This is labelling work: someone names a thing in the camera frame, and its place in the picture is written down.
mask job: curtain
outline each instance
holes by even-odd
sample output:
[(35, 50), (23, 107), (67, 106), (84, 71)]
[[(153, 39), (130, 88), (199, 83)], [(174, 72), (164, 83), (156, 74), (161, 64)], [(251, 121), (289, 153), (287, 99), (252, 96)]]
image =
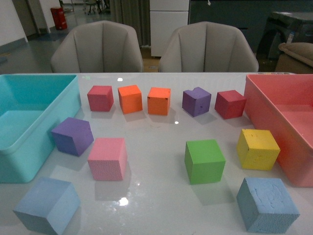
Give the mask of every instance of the curtain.
[(150, 46), (150, 1), (110, 0), (112, 21), (133, 27), (140, 46)]

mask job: red storage box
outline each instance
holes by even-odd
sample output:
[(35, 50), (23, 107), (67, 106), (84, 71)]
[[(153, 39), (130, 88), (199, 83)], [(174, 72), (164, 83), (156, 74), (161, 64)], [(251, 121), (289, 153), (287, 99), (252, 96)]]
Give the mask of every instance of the red storage box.
[(66, 29), (67, 28), (67, 22), (65, 19), (63, 8), (53, 7), (50, 10), (52, 13), (55, 28), (58, 30)]
[(277, 161), (298, 187), (313, 187), (313, 74), (249, 74), (245, 112), (256, 129), (270, 130)]

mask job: light blue cube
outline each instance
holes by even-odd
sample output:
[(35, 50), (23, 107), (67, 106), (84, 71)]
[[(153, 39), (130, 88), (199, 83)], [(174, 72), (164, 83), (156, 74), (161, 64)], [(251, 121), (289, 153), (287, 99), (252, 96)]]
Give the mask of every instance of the light blue cube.
[(71, 182), (42, 177), (13, 212), (28, 230), (61, 235), (79, 205)]
[(237, 202), (251, 233), (283, 234), (300, 215), (281, 179), (245, 178)]

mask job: foam cube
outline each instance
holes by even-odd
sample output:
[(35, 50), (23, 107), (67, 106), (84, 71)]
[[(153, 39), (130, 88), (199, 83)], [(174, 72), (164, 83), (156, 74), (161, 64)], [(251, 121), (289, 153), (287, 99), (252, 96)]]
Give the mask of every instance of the foam cube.
[(148, 113), (168, 115), (171, 105), (171, 89), (152, 87), (148, 94)]
[(246, 98), (235, 90), (217, 92), (215, 110), (222, 118), (238, 118), (243, 115)]
[(13, 212), (28, 230), (61, 235), (79, 205), (71, 182), (42, 177)]
[(216, 140), (187, 141), (185, 165), (190, 184), (213, 183), (222, 178), (225, 158)]
[(237, 202), (251, 233), (283, 234), (300, 215), (281, 179), (245, 178)]
[(97, 138), (88, 157), (88, 164), (95, 180), (123, 180), (127, 165), (125, 139)]
[(241, 130), (237, 143), (237, 153), (242, 168), (271, 170), (280, 148), (268, 130)]
[(210, 102), (211, 94), (200, 87), (182, 94), (182, 108), (193, 117), (209, 112)]
[(118, 88), (118, 97), (123, 114), (142, 110), (142, 96), (137, 85)]
[(59, 151), (81, 156), (93, 142), (93, 135), (88, 121), (68, 117), (52, 131)]
[(112, 86), (93, 86), (87, 94), (91, 111), (110, 111), (113, 103)]

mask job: turquoise storage box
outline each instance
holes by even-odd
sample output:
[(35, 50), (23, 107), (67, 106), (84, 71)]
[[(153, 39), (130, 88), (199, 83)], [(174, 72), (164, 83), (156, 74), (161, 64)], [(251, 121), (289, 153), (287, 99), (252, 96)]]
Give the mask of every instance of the turquoise storage box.
[(80, 107), (76, 75), (0, 75), (0, 182), (31, 181), (54, 148), (50, 131)]

